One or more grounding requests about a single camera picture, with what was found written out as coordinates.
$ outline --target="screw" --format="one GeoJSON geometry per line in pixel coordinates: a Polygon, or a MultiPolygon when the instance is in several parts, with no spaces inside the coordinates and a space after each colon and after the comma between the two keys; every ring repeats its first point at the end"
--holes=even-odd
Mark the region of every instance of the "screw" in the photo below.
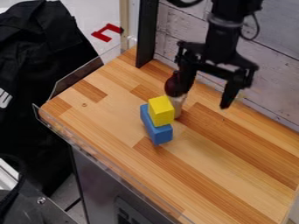
{"type": "Polygon", "coordinates": [[[45,198],[44,197],[39,197],[37,202],[38,202],[39,205],[43,205],[43,204],[45,204],[45,198]]]}

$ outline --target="black bag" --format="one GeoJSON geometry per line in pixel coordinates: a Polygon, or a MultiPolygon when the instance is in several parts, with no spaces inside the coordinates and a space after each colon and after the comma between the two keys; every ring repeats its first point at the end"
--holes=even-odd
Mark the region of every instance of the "black bag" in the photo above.
{"type": "Polygon", "coordinates": [[[41,106],[56,81],[97,56],[61,2],[22,2],[0,14],[0,151],[22,158],[43,185],[70,162],[66,144],[31,105],[41,106]]]}

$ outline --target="blue block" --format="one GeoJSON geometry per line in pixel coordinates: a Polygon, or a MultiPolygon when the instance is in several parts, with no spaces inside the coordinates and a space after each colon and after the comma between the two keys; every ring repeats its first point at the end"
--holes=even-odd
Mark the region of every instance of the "blue block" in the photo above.
{"type": "Polygon", "coordinates": [[[172,140],[173,129],[171,125],[168,124],[162,127],[155,127],[150,119],[148,104],[144,104],[140,107],[140,117],[143,120],[145,128],[154,145],[164,144],[172,140]]]}

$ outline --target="wooden tabletop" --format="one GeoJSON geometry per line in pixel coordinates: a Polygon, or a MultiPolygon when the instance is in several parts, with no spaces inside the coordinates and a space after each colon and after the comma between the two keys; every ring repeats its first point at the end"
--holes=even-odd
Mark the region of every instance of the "wooden tabletop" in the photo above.
{"type": "Polygon", "coordinates": [[[197,83],[173,123],[174,140],[154,147],[140,105],[163,95],[172,69],[156,60],[138,69],[135,57],[135,49],[125,52],[46,103],[40,115],[144,185],[136,188],[160,207],[174,207],[178,213],[168,212],[179,221],[281,223],[299,183],[298,134],[240,102],[220,110],[221,93],[197,83]]]}

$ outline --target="stacked blocks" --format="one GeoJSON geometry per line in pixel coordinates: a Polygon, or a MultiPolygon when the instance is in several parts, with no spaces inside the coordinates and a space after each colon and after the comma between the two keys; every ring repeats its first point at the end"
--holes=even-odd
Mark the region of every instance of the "stacked blocks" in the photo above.
{"type": "Polygon", "coordinates": [[[149,104],[140,107],[140,116],[154,145],[164,144],[172,140],[174,108],[167,96],[149,100],[149,104]]]}

